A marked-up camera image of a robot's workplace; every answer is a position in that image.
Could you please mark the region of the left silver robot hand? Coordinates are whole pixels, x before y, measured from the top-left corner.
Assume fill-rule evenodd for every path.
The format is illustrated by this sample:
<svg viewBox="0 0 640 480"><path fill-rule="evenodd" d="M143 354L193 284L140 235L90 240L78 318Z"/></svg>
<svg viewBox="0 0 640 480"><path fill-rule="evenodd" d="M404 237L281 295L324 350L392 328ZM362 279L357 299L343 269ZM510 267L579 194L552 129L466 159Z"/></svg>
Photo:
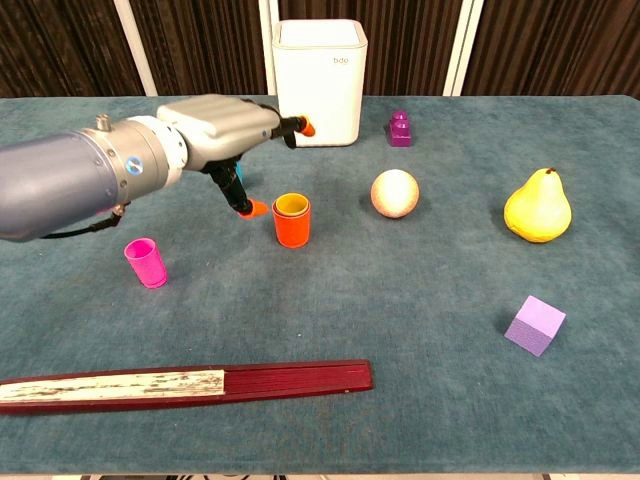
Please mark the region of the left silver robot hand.
<svg viewBox="0 0 640 480"><path fill-rule="evenodd" d="M245 219L268 213L268 206L247 196L237 163L254 147L282 138L297 147L297 133L312 137L306 115L283 117L270 105L232 96L198 95L160 106L156 117L180 133L187 148L185 168L207 174L229 206Z"/></svg>

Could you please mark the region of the yellow plastic cup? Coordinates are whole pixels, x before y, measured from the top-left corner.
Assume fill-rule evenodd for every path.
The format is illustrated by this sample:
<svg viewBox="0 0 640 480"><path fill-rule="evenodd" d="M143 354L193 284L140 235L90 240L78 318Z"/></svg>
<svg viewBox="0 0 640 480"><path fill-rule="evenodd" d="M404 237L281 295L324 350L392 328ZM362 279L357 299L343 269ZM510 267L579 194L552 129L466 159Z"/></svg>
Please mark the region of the yellow plastic cup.
<svg viewBox="0 0 640 480"><path fill-rule="evenodd" d="M309 207L309 199L298 192L285 193L279 196L274 202L274 210L280 215L287 217L303 215Z"/></svg>

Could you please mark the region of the pink plastic cup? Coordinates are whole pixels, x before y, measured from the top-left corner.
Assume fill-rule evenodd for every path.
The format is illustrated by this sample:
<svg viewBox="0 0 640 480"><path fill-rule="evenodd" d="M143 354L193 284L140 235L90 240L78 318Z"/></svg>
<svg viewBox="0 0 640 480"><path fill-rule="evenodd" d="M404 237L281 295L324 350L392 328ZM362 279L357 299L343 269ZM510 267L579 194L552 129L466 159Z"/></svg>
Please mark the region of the pink plastic cup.
<svg viewBox="0 0 640 480"><path fill-rule="evenodd" d="M168 273L156 242L148 237L132 240L124 248L124 256L143 286L160 288L168 281Z"/></svg>

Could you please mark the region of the white plastic waste bin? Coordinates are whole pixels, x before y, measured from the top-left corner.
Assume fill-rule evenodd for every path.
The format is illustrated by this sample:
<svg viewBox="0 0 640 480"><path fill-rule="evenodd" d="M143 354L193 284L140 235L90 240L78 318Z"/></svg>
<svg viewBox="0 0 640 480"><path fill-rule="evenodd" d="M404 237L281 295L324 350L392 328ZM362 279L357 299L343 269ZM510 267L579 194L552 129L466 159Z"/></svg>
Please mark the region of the white plastic waste bin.
<svg viewBox="0 0 640 480"><path fill-rule="evenodd" d="M315 129L299 147L353 144L360 129L368 40L352 19L283 20L272 39L278 107Z"/></svg>

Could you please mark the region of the orange plastic cup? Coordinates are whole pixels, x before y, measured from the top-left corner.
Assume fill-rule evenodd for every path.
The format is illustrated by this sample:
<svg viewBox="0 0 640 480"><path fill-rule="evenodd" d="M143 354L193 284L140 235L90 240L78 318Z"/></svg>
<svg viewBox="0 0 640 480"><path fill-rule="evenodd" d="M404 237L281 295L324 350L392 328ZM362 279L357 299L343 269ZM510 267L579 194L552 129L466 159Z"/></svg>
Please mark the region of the orange plastic cup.
<svg viewBox="0 0 640 480"><path fill-rule="evenodd" d="M309 209L300 216L287 217L280 215L274 210L272 205L272 214L274 217L275 233L278 242L286 248L301 248L305 246L311 235L311 202Z"/></svg>

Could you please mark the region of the purple toy brick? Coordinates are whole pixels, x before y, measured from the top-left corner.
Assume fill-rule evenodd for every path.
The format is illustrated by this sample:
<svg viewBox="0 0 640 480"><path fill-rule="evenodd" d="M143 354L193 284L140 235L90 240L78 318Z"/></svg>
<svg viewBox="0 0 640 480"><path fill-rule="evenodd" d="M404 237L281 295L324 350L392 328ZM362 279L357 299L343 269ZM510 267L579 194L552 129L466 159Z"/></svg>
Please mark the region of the purple toy brick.
<svg viewBox="0 0 640 480"><path fill-rule="evenodd" d="M388 141L391 147L408 148L412 144L409 115L404 110L392 113L388 122Z"/></svg>

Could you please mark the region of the cream peach ball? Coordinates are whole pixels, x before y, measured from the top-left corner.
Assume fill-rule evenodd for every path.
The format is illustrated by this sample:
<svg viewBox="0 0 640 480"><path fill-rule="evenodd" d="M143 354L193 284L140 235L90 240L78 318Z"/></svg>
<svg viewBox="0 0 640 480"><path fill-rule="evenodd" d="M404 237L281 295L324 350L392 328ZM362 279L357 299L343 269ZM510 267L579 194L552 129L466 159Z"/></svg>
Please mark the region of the cream peach ball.
<svg viewBox="0 0 640 480"><path fill-rule="evenodd" d="M410 173L390 169L375 178L370 197L379 214L396 219L414 210L420 197L420 189L417 180Z"/></svg>

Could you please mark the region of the teal table cloth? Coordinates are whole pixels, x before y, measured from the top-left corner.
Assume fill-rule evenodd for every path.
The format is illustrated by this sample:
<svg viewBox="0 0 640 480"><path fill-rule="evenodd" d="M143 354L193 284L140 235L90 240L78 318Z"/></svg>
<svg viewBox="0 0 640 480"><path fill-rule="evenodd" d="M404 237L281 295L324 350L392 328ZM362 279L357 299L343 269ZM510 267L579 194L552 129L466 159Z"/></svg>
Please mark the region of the teal table cloth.
<svg viewBox="0 0 640 480"><path fill-rule="evenodd" d="M412 144L391 147L393 112ZM247 192L312 204L309 243L245 220L205 175L134 201L115 228L0 241L0 379L366 358L367 392L203 408L0 415L0 473L640 472L640 101L370 97L358 141L270 141ZM559 237L509 230L509 196L558 172ZM401 218L370 189L420 197ZM168 281L124 256L153 239ZM504 337L529 295L566 313L536 357Z"/></svg>

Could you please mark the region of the folded dark red fan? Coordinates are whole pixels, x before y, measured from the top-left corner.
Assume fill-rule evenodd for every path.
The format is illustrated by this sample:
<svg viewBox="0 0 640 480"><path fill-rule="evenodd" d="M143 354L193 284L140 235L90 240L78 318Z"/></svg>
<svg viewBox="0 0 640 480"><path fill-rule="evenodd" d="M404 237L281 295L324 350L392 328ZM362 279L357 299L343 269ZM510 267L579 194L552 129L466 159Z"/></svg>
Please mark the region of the folded dark red fan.
<svg viewBox="0 0 640 480"><path fill-rule="evenodd" d="M352 393L373 385L366 359L67 373L0 380L0 414L188 408Z"/></svg>

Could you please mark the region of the yellow toy pear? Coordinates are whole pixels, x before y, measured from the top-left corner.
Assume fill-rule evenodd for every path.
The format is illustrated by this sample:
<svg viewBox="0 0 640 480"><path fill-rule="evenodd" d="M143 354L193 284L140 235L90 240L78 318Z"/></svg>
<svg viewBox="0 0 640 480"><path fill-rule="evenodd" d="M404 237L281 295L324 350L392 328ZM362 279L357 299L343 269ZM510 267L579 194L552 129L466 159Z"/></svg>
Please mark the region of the yellow toy pear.
<svg viewBox="0 0 640 480"><path fill-rule="evenodd" d="M562 235L572 210L555 168L536 170L507 199L503 217L509 230L532 243L546 243Z"/></svg>

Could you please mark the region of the lilac foam cube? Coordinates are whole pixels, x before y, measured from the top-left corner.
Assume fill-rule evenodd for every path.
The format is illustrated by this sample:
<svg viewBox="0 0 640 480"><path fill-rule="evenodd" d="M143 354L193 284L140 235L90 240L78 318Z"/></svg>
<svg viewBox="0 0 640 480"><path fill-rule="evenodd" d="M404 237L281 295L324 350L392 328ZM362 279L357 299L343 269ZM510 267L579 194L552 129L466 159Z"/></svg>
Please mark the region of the lilac foam cube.
<svg viewBox="0 0 640 480"><path fill-rule="evenodd" d="M555 338L565 318L565 312L529 295L504 337L530 354L540 357Z"/></svg>

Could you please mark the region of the white partition post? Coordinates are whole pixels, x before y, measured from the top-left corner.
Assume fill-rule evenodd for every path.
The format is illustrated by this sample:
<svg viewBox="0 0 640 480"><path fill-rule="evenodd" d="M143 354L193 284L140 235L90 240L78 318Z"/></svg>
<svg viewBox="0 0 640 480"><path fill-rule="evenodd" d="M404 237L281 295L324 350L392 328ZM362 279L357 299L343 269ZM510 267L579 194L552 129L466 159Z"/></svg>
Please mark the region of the white partition post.
<svg viewBox="0 0 640 480"><path fill-rule="evenodd" d="M462 0L449 58L443 96L460 96L485 0Z"/></svg>
<svg viewBox="0 0 640 480"><path fill-rule="evenodd" d="M273 46L275 26L280 21L279 0L258 0L267 93L277 95Z"/></svg>
<svg viewBox="0 0 640 480"><path fill-rule="evenodd" d="M130 0L113 0L134 65L146 96L157 96L157 88L140 36Z"/></svg>

